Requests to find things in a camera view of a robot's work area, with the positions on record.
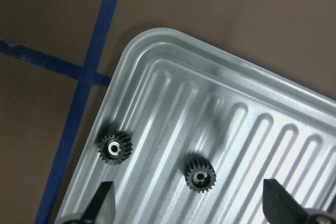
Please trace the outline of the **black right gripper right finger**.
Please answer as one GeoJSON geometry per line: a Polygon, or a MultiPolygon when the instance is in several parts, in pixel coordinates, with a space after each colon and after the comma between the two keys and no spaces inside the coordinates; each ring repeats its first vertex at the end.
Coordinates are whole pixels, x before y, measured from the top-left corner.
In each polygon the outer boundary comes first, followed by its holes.
{"type": "Polygon", "coordinates": [[[276,179],[264,179],[263,213],[269,223],[305,223],[307,212],[276,179]]]}

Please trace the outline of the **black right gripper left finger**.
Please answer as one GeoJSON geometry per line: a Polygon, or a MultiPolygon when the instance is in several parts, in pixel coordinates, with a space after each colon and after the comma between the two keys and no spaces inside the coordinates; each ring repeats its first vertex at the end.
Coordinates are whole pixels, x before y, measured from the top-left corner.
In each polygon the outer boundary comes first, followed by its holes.
{"type": "Polygon", "coordinates": [[[81,223],[113,223],[116,216],[113,181],[102,182],[81,216],[81,223]]]}

